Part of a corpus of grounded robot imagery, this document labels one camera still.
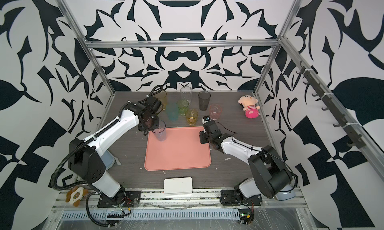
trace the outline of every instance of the doll face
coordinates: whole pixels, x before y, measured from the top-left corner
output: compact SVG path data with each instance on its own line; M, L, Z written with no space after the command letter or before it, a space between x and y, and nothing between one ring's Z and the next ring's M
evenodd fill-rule
M257 99L250 95L245 95L238 101L238 103L242 104L243 107L254 106L257 102Z

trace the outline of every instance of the gray wood table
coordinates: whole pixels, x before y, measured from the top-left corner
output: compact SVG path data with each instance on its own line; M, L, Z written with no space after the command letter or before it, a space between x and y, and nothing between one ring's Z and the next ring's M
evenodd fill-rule
M118 115L121 106L127 101L139 101L146 97L147 92L117 92L107 113L104 125ZM167 92L168 103L180 100L179 92ZM231 131L237 132L235 137L253 146L264 147L270 144L261 117L248 119L237 103L240 97L250 92L211 92L210 104L218 103L223 113L217 120ZM202 126L201 118L209 115L207 111L199 110L198 92L192 93L192 108L199 111L199 119L195 126ZM187 127L185 116L179 116L177 121L170 121L165 112L159 118L166 122L167 127ZM229 133L220 124L222 133ZM206 168L181 169L166 171L147 171L144 168L147 138L137 127L132 128L120 137L109 151L116 156L121 165L114 164L108 172L125 188L162 189L164 179L173 177L192 177L193 188L224 188L234 187L245 178L251 178L249 166L234 156L223 154L211 147L211 165Z

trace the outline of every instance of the pink tray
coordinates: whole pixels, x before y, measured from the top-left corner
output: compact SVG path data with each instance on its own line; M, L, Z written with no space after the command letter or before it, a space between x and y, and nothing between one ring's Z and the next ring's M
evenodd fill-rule
M201 144L199 132L204 127L166 128L167 139L159 141L148 135L144 167L148 171L202 168L211 165L209 144Z

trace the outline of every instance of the patterned wallpaper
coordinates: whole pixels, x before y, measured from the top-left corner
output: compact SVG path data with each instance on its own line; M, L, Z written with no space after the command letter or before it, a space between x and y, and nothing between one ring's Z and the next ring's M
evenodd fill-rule
M0 228L29 230L57 198L49 182L69 142L95 131L110 94L54 0L0 0L0 53Z
M384 7L381 0L304 0L288 40L383 144ZM280 50L259 92L283 159L320 229L381 229L384 182Z
M272 47L159 47L95 49L113 88L150 91L253 90Z
M276 39L293 0L66 0L89 40Z

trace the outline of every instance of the drinking glass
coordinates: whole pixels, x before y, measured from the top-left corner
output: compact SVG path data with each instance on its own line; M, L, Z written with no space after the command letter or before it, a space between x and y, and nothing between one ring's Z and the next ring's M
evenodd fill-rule
M210 99L211 99L211 93L207 91L199 92L199 108L201 111L207 110Z
M185 117L187 118L187 123L189 125L195 125L196 122L197 122L197 116L199 115L199 113L197 112L196 109L192 109L192 108L189 108L186 112L185 112Z
M177 119L179 119L179 108L177 107L177 104L174 102L168 104L168 108L166 110L166 113L168 115L168 118L171 121L176 121Z
M177 102L177 106L179 108L179 114L184 116L185 112L188 110L189 103L187 100L181 99Z
M168 100L166 91L162 90L161 92L154 95L154 97L156 97L159 101L161 101L161 103L163 103L163 110L167 109Z
M167 138L166 123L159 120L159 128L154 129L152 132L159 141L164 141Z
M209 117L212 120L217 120L221 113L223 112L223 109L220 107L219 104L212 104L209 106Z
M182 87L180 89L181 99L187 100L189 105L191 105L192 102L192 88L190 87Z

